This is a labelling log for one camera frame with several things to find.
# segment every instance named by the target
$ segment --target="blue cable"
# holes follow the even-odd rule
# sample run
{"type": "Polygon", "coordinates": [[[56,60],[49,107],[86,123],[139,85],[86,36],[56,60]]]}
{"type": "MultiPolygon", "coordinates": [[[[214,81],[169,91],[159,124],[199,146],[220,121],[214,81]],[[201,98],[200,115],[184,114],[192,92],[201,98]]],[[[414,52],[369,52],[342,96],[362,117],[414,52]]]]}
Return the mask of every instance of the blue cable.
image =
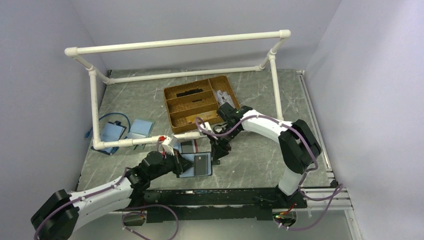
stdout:
{"type": "MultiPolygon", "coordinates": [[[[100,120],[102,120],[104,117],[107,117],[107,116],[109,116],[109,115],[122,115],[122,116],[124,116],[125,118],[126,118],[126,120],[128,121],[128,133],[130,132],[130,130],[131,130],[131,122],[130,122],[130,119],[127,117],[127,115],[125,115],[125,114],[123,114],[123,113],[120,113],[120,112],[109,112],[109,113],[106,113],[105,115],[103,115],[103,116],[101,116],[98,120],[100,121],[100,120]]],[[[85,134],[85,138],[87,139],[88,137],[90,137],[90,134],[92,133],[92,131],[93,131],[93,127],[91,127],[90,128],[90,130],[85,134]]]]}

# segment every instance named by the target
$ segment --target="wicker organizer tray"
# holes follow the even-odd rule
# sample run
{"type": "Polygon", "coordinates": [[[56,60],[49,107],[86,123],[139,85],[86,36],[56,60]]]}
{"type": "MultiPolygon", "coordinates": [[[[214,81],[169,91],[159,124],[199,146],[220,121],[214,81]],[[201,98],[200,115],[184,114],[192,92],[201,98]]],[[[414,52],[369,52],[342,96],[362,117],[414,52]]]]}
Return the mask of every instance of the wicker organizer tray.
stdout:
{"type": "Polygon", "coordinates": [[[231,96],[235,107],[240,108],[226,76],[212,77],[167,87],[163,90],[166,110],[168,111],[169,122],[174,134],[196,129],[195,116],[201,117],[211,125],[223,122],[217,115],[219,104],[215,99],[213,90],[227,92],[231,96]]]}

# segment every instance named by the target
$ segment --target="robotic arm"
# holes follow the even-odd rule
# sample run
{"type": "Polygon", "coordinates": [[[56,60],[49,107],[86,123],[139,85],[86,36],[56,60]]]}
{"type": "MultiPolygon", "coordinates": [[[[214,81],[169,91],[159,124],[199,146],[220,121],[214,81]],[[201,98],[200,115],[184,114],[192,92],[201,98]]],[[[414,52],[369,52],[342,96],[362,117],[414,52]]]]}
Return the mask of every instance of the robotic arm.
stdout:
{"type": "Polygon", "coordinates": [[[211,144],[212,164],[219,164],[218,159],[229,154],[231,150],[229,142],[243,130],[272,139],[279,144],[287,166],[278,183],[278,189],[281,191],[283,201],[289,202],[297,193],[299,182],[306,170],[313,163],[311,153],[304,143],[298,143],[297,139],[303,137],[315,158],[322,152],[306,122],[300,119],[295,122],[277,120],[260,114],[251,107],[242,106],[240,109],[235,109],[228,103],[223,104],[217,113],[227,125],[218,134],[206,133],[211,144]]]}
{"type": "MultiPolygon", "coordinates": [[[[207,129],[196,123],[210,140],[212,165],[219,165],[219,159],[229,154],[230,141],[241,131],[258,133],[279,144],[287,165],[276,187],[279,202],[292,203],[295,199],[302,199],[297,191],[298,185],[312,163],[312,154],[317,157],[322,151],[307,124],[303,120],[277,120],[248,106],[235,109],[228,103],[223,104],[217,113],[226,123],[220,132],[212,133],[207,123],[203,123],[207,129]],[[303,138],[300,143],[297,142],[299,137],[303,138]]],[[[139,205],[152,180],[169,172],[179,177],[196,167],[172,147],[165,149],[165,155],[158,151],[149,152],[138,166],[127,168],[122,177],[104,185],[80,192],[66,193],[63,189],[55,192],[31,218],[36,229],[35,239],[66,240],[83,225],[109,212],[139,205]]]]}
{"type": "Polygon", "coordinates": [[[165,155],[151,151],[138,166],[126,169],[122,177],[109,183],[69,194],[59,190],[32,216],[35,234],[40,240],[66,240],[85,224],[142,201],[152,180],[169,172],[179,177],[191,167],[193,163],[177,150],[165,155]]]}

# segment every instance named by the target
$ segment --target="gray tabletop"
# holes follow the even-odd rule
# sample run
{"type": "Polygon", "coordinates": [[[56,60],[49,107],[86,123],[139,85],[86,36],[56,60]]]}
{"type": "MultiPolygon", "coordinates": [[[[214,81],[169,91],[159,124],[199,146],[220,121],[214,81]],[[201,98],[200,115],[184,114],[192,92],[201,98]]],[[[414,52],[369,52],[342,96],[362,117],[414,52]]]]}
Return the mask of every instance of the gray tabletop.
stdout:
{"type": "MultiPolygon", "coordinates": [[[[122,78],[181,71],[183,70],[114,70],[111,77],[122,78]]],[[[284,120],[294,122],[302,119],[310,128],[313,128],[306,96],[296,71],[281,69],[277,71],[277,74],[284,120]]],[[[164,88],[220,75],[222,74],[108,85],[99,109],[99,116],[120,112],[126,114],[131,122],[134,119],[155,121],[151,131],[152,136],[172,134],[164,102],[164,88]]],[[[271,117],[277,116],[269,69],[225,75],[241,106],[252,107],[271,117]]],[[[124,117],[111,115],[100,121],[100,129],[103,129],[107,122],[114,121],[121,121],[127,125],[124,117]]],[[[207,138],[198,139],[197,144],[200,152],[211,149],[207,138]]],[[[153,180],[150,189],[264,188],[275,187],[278,184],[286,169],[278,144],[253,132],[241,132],[230,144],[232,151],[220,159],[220,165],[213,166],[212,176],[176,178],[173,173],[169,173],[153,180]]],[[[121,147],[112,156],[88,149],[77,190],[83,191],[108,183],[119,177],[124,167],[138,165],[147,153],[154,149],[153,145],[147,145],[144,149],[138,147],[135,150],[133,147],[121,147]]],[[[323,158],[320,156],[317,161],[319,169],[307,176],[304,187],[329,186],[323,158]]]]}

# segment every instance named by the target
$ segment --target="white wall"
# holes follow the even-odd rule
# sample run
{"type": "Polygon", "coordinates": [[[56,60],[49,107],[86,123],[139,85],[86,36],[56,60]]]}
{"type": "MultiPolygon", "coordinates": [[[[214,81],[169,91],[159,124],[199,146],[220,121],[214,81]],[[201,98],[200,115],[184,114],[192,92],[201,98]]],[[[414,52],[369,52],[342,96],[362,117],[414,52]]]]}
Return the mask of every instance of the white wall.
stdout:
{"type": "MultiPolygon", "coordinates": [[[[32,239],[31,216],[77,183],[92,125],[90,84],[64,49],[92,45],[69,0],[0,2],[2,240],[32,239]]],[[[105,72],[99,56],[89,60],[105,72]]]]}
{"type": "MultiPolygon", "coordinates": [[[[97,46],[290,29],[280,69],[306,68],[341,0],[72,0],[97,46]]],[[[102,54],[108,69],[258,65],[277,39],[102,54]]]]}
{"type": "Polygon", "coordinates": [[[344,0],[306,68],[364,238],[424,236],[424,2],[344,0]]]}

